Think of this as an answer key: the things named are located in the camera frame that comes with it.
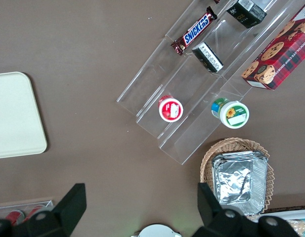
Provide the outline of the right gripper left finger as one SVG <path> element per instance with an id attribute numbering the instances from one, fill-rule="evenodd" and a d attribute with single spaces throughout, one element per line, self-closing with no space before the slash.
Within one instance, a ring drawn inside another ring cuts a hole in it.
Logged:
<path id="1" fill-rule="evenodd" d="M 76 183 L 51 211 L 41 211 L 12 229 L 13 237 L 69 237 L 86 210 L 86 186 Z"/>

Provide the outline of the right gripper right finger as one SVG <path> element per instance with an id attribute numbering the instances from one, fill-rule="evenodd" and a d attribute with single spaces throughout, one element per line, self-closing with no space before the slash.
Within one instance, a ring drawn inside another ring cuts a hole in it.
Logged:
<path id="1" fill-rule="evenodd" d="M 258 226 L 232 209 L 223 209 L 207 183 L 197 186 L 197 205 L 203 226 L 196 237 L 256 237 Z"/>

